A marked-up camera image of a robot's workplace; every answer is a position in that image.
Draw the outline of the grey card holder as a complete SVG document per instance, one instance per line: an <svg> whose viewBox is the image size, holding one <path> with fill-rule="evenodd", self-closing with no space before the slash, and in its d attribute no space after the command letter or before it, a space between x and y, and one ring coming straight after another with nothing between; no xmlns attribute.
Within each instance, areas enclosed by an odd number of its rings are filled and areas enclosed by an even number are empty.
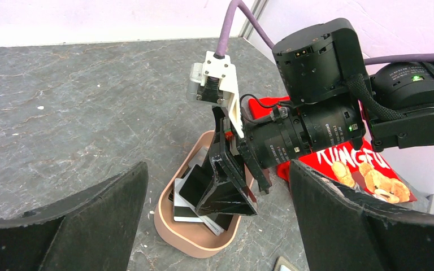
<svg viewBox="0 0 434 271"><path fill-rule="evenodd" d="M285 257L279 256L276 260L273 271L299 271L299 269L290 263Z"/></svg>

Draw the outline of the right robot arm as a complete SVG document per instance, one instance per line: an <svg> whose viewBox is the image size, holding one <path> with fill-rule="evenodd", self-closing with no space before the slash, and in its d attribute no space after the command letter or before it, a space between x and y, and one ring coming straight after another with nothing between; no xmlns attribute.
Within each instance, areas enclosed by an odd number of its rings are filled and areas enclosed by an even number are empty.
<svg viewBox="0 0 434 271"><path fill-rule="evenodd" d="M265 169L345 142L359 149L366 132L376 152L434 146L434 54L364 59L344 18L290 34L272 54L289 99L256 120L241 112L224 48L192 65L188 97L212 105L215 118L196 214L253 216L246 172L268 193Z"/></svg>

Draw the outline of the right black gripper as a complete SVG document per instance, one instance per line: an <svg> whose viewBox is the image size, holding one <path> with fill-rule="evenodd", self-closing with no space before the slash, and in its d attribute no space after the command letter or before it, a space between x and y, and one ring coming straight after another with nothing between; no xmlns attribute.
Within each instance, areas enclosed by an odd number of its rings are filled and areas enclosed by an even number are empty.
<svg viewBox="0 0 434 271"><path fill-rule="evenodd" d="M221 107L213 107L212 112L214 139L203 165L203 172L210 177L203 183L205 190L196 211L199 215L255 216L257 200L246 182L245 170L257 181L263 194L269 194L272 186L268 171L252 150L250 137L239 137Z"/></svg>

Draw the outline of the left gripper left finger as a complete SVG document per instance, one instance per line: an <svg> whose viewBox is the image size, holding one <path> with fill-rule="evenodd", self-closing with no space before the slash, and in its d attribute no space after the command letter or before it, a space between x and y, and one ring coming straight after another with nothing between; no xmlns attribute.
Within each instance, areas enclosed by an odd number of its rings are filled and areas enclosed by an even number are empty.
<svg viewBox="0 0 434 271"><path fill-rule="evenodd" d="M126 270L148 177L139 162L55 203L0 218L0 270Z"/></svg>

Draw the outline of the grey credit card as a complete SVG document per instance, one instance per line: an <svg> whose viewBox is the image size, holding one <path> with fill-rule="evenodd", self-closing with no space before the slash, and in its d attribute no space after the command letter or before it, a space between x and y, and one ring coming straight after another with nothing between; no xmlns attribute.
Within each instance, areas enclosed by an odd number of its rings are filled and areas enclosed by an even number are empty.
<svg viewBox="0 0 434 271"><path fill-rule="evenodd" d="M182 197L179 192L183 184L187 180L187 174L195 165L202 165L205 155L208 152L208 147L201 147L197 153L191 158L189 164L180 178L175 178L173 181L173 189L171 190L173 203L173 220L176 222L192 222L205 224L215 235L220 235L224 229L216 222L207 216L199 216L194 212L194 208Z"/></svg>

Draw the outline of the pink oval tray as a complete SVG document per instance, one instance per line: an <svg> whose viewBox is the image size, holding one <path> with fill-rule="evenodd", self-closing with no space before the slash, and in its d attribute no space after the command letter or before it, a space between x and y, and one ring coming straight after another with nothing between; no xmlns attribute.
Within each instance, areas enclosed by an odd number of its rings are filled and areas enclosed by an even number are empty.
<svg viewBox="0 0 434 271"><path fill-rule="evenodd" d="M210 145L213 136L214 131L209 130L199 137L180 168L164 188L154 211L154 225L160 237L181 252L200 259L212 257L232 243L237 234L241 216L234 215L229 229L220 235L215 235L204 223L174 221L173 203L170 202L168 196L173 189L174 180L183 175L188 162L201 147Z"/></svg>

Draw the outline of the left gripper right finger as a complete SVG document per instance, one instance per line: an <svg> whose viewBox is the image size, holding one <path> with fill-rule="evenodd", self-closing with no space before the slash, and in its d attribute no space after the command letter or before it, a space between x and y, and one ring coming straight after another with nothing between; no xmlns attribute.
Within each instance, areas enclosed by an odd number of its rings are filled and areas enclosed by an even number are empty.
<svg viewBox="0 0 434 271"><path fill-rule="evenodd" d="M289 186L310 270L434 270L434 215L360 193L298 160Z"/></svg>

